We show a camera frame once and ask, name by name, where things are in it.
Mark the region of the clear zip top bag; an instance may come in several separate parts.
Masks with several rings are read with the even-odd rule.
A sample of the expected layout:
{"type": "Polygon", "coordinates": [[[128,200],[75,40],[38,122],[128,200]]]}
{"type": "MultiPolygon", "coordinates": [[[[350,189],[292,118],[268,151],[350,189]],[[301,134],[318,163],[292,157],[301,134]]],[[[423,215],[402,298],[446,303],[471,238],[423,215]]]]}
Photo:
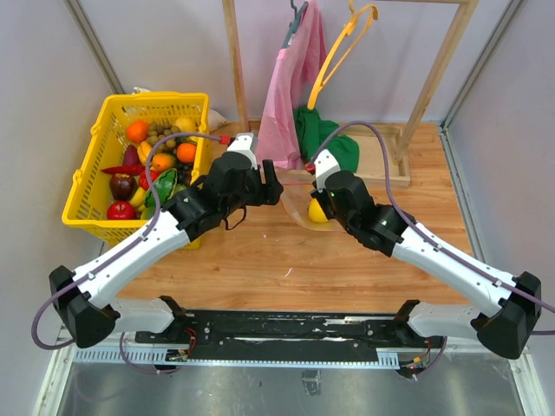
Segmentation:
{"type": "Polygon", "coordinates": [[[311,183],[286,181],[281,195],[281,204],[287,215],[299,226],[310,231],[340,233],[343,228],[335,221],[317,223],[309,217],[313,185],[311,183]]]}

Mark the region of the yellow apple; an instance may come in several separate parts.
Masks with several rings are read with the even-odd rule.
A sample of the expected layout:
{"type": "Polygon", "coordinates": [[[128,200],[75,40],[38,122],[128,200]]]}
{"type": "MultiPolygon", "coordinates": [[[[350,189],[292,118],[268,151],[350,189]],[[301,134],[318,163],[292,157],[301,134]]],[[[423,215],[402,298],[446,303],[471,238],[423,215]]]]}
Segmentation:
{"type": "Polygon", "coordinates": [[[329,222],[323,208],[315,198],[313,198],[309,203],[308,218],[316,224],[326,224],[329,222]]]}

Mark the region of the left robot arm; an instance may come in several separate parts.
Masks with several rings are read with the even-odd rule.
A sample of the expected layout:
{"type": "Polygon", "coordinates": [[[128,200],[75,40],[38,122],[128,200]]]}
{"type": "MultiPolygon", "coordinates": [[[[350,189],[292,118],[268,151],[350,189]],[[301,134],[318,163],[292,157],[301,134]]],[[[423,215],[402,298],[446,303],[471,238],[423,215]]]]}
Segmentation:
{"type": "Polygon", "coordinates": [[[179,341],[186,322],[176,301],[168,296],[125,300],[118,293],[162,257],[226,224],[236,210],[276,205],[282,191],[271,161],[257,165],[242,153],[225,152],[207,175],[176,193],[159,214],[112,250],[75,270],[53,270],[49,280],[54,307],[73,341],[90,348],[111,334],[126,332],[179,341]]]}

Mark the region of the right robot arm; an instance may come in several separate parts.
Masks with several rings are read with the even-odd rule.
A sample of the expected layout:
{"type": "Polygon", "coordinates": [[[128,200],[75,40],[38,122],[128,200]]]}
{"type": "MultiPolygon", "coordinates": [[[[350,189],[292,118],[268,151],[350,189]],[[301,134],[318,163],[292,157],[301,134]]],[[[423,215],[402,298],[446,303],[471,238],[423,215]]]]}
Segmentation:
{"type": "Polygon", "coordinates": [[[337,167],[317,172],[312,193],[363,247],[409,263],[463,295],[463,306],[407,301],[393,325],[395,340],[414,346],[422,337],[476,340],[503,358],[518,359],[541,316],[541,281],[497,270],[447,244],[394,205],[375,203],[364,182],[337,167]]]}

